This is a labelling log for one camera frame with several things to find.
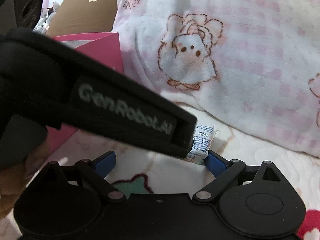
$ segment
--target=hand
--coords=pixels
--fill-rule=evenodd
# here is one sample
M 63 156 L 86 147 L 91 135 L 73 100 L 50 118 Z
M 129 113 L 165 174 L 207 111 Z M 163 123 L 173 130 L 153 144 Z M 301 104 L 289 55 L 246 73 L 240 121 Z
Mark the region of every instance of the hand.
M 24 163 L 0 171 L 0 220 L 9 214 L 27 183 L 50 155 L 47 140 Z

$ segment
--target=pink paper bag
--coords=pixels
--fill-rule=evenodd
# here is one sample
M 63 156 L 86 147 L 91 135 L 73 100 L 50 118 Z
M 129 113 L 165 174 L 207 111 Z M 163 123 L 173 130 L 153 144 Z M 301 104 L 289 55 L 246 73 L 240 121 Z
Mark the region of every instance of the pink paper bag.
M 118 33 L 80 33 L 57 36 L 53 39 L 123 73 Z M 62 124 L 60 130 L 51 127 L 47 129 L 50 153 L 58 149 L 78 130 L 66 124 Z

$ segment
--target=pink checkered pattern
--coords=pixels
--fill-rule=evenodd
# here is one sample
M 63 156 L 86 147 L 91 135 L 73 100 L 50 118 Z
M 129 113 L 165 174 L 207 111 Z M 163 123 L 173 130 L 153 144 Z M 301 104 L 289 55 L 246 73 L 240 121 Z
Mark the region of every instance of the pink checkered pattern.
M 119 9 L 114 31 L 124 33 L 124 70 L 126 65 L 128 73 L 135 69 L 132 76 L 138 75 L 144 85 L 169 91 L 171 100 L 196 100 L 197 106 L 249 134 L 320 156 L 320 103 L 308 85 L 320 72 L 319 11 L 320 0 L 142 0 L 130 11 L 135 22 L 130 27 L 121 21 L 128 12 Z M 189 13 L 221 21 L 223 32 L 210 48 L 217 80 L 199 80 L 199 90 L 195 86 L 195 91 L 181 91 L 170 87 L 171 77 L 159 67 L 159 47 L 169 31 L 169 16 L 184 18 Z M 181 64 L 172 63 L 172 68 L 179 72 Z

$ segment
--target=bedsheet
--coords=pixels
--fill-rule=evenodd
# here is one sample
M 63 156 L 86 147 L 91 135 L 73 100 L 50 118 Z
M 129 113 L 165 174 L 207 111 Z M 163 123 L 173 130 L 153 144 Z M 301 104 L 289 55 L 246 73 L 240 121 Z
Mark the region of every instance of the bedsheet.
M 320 159 L 297 153 L 234 129 L 206 112 L 181 106 L 196 115 L 199 124 L 219 129 L 211 150 L 225 159 L 237 158 L 247 165 L 273 161 L 303 199 L 306 219 L 298 236 L 303 240 L 320 239 Z M 117 156 L 116 166 L 106 177 L 126 195 L 135 193 L 184 193 L 193 195 L 214 179 L 204 166 L 77 131 L 47 161 L 73 165 L 76 161 L 94 159 L 108 150 Z M 20 236 L 12 212 L 0 222 L 0 239 L 14 240 Z

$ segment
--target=cartoon sheep embroidery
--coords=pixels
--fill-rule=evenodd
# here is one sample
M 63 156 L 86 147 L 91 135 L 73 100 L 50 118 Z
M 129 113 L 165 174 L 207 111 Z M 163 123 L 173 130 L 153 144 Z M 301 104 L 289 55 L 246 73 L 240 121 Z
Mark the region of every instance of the cartoon sheep embroidery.
M 173 14 L 158 50 L 158 66 L 179 90 L 200 89 L 202 82 L 217 79 L 212 47 L 222 35 L 223 23 L 205 14 Z
M 316 75 L 316 78 L 311 78 L 309 80 L 309 87 L 311 92 L 318 98 L 319 100 L 319 109 L 316 117 L 316 125 L 320 127 L 320 73 Z

